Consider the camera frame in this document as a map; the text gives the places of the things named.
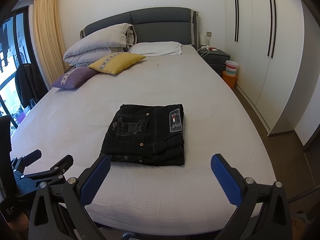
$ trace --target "gray nightstand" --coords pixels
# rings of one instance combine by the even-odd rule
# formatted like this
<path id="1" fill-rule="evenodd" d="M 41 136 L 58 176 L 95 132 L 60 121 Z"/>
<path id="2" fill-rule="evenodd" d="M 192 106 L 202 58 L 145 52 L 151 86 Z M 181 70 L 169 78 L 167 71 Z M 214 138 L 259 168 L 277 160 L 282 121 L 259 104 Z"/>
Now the gray nightstand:
<path id="1" fill-rule="evenodd" d="M 226 60 L 230 60 L 230 55 L 218 49 L 215 51 L 205 49 L 201 49 L 198 51 L 199 55 L 202 55 L 204 61 L 219 75 L 222 75 L 222 72 L 226 70 L 225 62 Z"/>

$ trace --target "cabinet door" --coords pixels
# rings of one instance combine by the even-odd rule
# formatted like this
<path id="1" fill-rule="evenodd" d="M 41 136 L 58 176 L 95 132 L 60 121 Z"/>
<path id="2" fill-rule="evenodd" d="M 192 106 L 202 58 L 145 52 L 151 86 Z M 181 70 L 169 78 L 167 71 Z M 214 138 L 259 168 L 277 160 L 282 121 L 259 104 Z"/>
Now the cabinet door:
<path id="1" fill-rule="evenodd" d="M 297 79 L 304 44 L 301 0 L 276 0 L 277 28 L 273 58 L 256 105 L 272 129 Z"/>
<path id="2" fill-rule="evenodd" d="M 270 57 L 270 0 L 252 0 L 252 41 L 244 85 L 241 87 L 254 105 L 257 104 L 267 75 Z"/>
<path id="3" fill-rule="evenodd" d="M 242 88 L 251 49 L 252 0 L 226 0 L 226 16 L 226 52 L 239 64 L 237 84 Z"/>

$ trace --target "floor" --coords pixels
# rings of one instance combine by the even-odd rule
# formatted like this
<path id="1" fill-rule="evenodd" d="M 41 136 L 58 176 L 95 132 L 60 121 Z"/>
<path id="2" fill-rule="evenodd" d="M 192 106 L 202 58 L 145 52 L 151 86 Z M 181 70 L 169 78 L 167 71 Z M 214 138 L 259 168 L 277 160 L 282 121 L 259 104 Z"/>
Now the floor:
<path id="1" fill-rule="evenodd" d="M 234 89 L 234 93 L 255 125 L 268 152 L 276 179 L 284 185 L 287 198 L 320 184 L 320 169 L 317 168 L 320 166 L 320 136 L 312 149 L 306 153 L 303 153 L 302 144 L 295 133 L 268 137 L 266 129 L 246 99 L 237 89 Z M 314 192 L 301 200 L 291 203 L 290 211 L 292 214 L 303 211 L 307 214 L 308 219 L 312 219 L 320 214 L 319 201 L 320 192 Z M 101 232 L 108 240 L 119 240 L 124 233 L 124 231 L 118 229 L 102 229 Z M 215 235 L 216 233 L 179 237 L 153 236 L 150 239 L 211 240 L 214 239 Z"/>

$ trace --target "window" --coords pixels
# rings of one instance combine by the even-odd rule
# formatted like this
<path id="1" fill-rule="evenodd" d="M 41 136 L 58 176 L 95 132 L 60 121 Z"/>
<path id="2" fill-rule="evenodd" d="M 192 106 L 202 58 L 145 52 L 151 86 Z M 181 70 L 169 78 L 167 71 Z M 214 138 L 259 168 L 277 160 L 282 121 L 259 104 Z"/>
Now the window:
<path id="1" fill-rule="evenodd" d="M 15 78 L 19 65 L 32 63 L 36 66 L 32 50 L 28 7 L 11 12 L 0 28 L 0 116 L 10 115 L 11 134 L 29 113 L 23 108 L 16 90 Z"/>

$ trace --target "white bed sheet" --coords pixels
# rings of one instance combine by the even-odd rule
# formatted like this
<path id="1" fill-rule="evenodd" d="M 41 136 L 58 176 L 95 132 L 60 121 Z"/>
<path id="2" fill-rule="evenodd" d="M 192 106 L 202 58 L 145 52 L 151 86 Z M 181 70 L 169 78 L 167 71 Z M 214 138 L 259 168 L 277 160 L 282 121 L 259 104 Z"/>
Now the white bed sheet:
<path id="1" fill-rule="evenodd" d="M 185 165 L 112 163 L 92 204 L 101 224 L 153 235 L 189 235 L 221 229 L 235 211 L 210 168 L 221 153 L 244 177 L 272 184 L 265 147 L 231 89 L 192 46 L 181 55 L 148 57 L 118 76 L 98 74 L 76 90 L 51 89 L 12 137 L 11 157 L 35 149 L 42 158 L 26 173 L 44 171 L 67 154 L 78 177 L 99 156 L 122 104 L 183 104 Z"/>

